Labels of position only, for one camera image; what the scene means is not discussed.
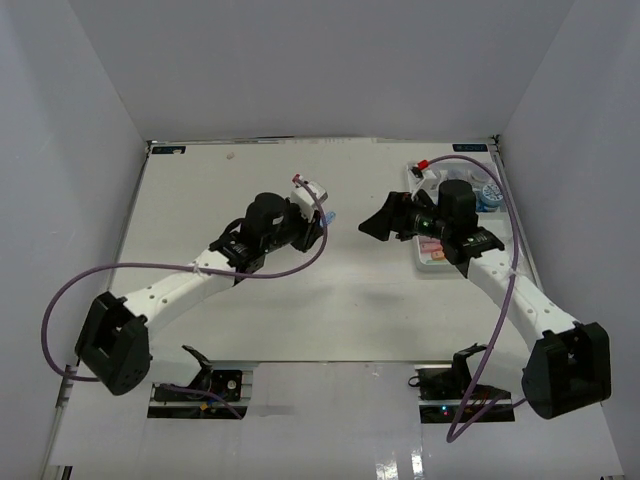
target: black label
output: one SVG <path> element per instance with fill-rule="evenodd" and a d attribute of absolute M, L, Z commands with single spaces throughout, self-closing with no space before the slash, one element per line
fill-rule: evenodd
<path fill-rule="evenodd" d="M 489 149 L 484 143 L 454 143 L 454 152 L 488 152 Z"/>
<path fill-rule="evenodd" d="M 186 151 L 187 147 L 153 147 L 151 149 L 153 155 L 183 154 Z"/>

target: robotic arm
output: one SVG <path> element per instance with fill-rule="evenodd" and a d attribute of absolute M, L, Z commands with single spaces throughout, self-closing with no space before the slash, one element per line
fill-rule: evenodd
<path fill-rule="evenodd" d="M 503 243 L 478 226 L 476 197 L 469 183 L 442 182 L 437 205 L 422 190 L 415 199 L 409 193 L 391 192 L 382 209 L 358 229 L 381 241 L 387 241 L 391 232 L 401 241 L 414 235 L 439 239 L 447 260 L 502 305 L 511 259 Z M 611 396 L 609 337 L 598 323 L 580 324 L 523 276 L 516 279 L 509 319 L 531 352 L 521 385 L 538 415 L 553 418 Z M 459 352 L 453 369 L 460 370 L 460 361 L 483 349 L 474 346 Z M 470 375 L 466 364 L 463 367 L 464 389 Z"/>
<path fill-rule="evenodd" d="M 327 192 L 305 182 L 319 203 Z M 213 365 L 195 349 L 157 348 L 153 340 L 173 320 L 242 278 L 203 273 L 199 269 L 252 274 L 265 257 L 286 245 L 308 251 L 323 234 L 322 219 L 311 195 L 297 185 L 290 198 L 261 193 L 223 234 L 189 264 L 193 272 L 169 275 L 153 285 L 116 298 L 105 292 L 94 299 L 75 351 L 114 395 L 131 391 L 143 380 L 197 388 Z"/>

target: white table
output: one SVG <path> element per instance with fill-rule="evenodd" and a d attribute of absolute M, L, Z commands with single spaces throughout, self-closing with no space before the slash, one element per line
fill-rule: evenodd
<path fill-rule="evenodd" d="M 450 360 L 487 341 L 495 324 L 498 308 L 469 282 L 418 274 L 409 243 L 381 244 L 357 231 L 390 190 L 406 189 L 403 165 L 447 153 L 450 144 L 323 139 L 196 144 L 184 154 L 151 155 L 123 261 L 188 263 L 257 193 L 288 195 L 295 173 L 325 186 L 326 208 L 337 214 L 326 253 L 311 268 L 211 297 L 163 330 L 159 344 L 189 344 L 216 360 L 367 363 L 263 364 L 252 405 L 285 413 L 261 416 L 250 407 L 242 422 L 147 419 L 149 386 L 115 398 L 101 385 L 78 384 L 52 464 L 74 465 L 74 480 L 621 473 L 599 406 L 553 421 L 525 406 L 515 423 L 477 425 L 447 445 L 444 426 L 419 423 L 416 392 L 406 387 L 412 367 L 372 363 Z M 491 161 L 489 153 L 472 156 Z M 304 258 L 282 249 L 267 257 L 264 272 Z M 163 275 L 120 271 L 113 290 L 125 294 Z M 496 353 L 526 364 L 524 342 L 509 323 Z"/>

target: blue object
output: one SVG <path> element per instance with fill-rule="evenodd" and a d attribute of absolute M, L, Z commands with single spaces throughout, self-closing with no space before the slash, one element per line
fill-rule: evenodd
<path fill-rule="evenodd" d="M 489 183 L 480 190 L 479 199 L 487 207 L 495 209 L 502 205 L 504 197 L 495 183 Z"/>
<path fill-rule="evenodd" d="M 324 216 L 327 219 L 327 225 L 331 225 L 331 222 L 333 222 L 333 220 L 336 218 L 336 212 L 332 210 L 330 212 L 326 212 Z M 320 226 L 324 227 L 322 219 L 320 219 Z"/>

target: gray wall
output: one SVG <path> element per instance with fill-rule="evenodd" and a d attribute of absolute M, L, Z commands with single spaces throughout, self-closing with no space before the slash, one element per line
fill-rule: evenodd
<path fill-rule="evenodd" d="M 501 132 L 573 0 L 71 0 L 145 139 Z"/>
<path fill-rule="evenodd" d="M 60 378 L 40 319 L 74 273 L 113 258 L 144 144 L 66 0 L 0 1 L 0 476 L 35 478 Z M 105 278 L 64 299 L 60 362 Z"/>
<path fill-rule="evenodd" d="M 504 158 L 552 299 L 611 336 L 604 410 L 640 478 L 640 4 L 576 2 L 504 133 Z"/>

